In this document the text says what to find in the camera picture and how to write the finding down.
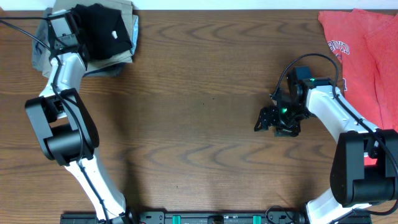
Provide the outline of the black polo shirt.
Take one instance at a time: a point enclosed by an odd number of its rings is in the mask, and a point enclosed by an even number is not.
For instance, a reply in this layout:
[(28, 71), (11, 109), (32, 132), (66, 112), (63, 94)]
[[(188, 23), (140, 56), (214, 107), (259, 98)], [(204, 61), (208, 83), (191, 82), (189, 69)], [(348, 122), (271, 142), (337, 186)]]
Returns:
[(80, 24), (87, 35), (91, 58), (106, 60), (131, 50), (131, 38), (120, 10), (100, 4), (77, 4), (72, 11), (80, 18)]

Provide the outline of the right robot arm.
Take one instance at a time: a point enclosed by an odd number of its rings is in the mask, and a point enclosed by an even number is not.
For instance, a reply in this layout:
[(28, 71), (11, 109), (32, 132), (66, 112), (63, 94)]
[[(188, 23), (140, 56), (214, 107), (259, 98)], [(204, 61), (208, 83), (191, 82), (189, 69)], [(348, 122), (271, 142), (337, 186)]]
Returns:
[(296, 137), (300, 122), (317, 117), (336, 141), (330, 188), (307, 202), (294, 223), (370, 221), (373, 205), (397, 201), (397, 132), (381, 129), (361, 116), (329, 78), (289, 78), (289, 95), (279, 89), (275, 104), (260, 110), (255, 131), (275, 128), (276, 136)]

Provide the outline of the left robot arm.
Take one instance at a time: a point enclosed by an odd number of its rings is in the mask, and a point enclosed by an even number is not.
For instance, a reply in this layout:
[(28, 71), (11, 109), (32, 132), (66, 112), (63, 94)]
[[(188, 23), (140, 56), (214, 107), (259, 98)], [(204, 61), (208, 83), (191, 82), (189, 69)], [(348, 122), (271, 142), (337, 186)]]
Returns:
[(43, 154), (66, 168), (91, 200), (95, 223), (137, 223), (100, 159), (98, 130), (79, 96), (89, 53), (85, 31), (71, 11), (47, 16), (49, 80), (25, 110)]

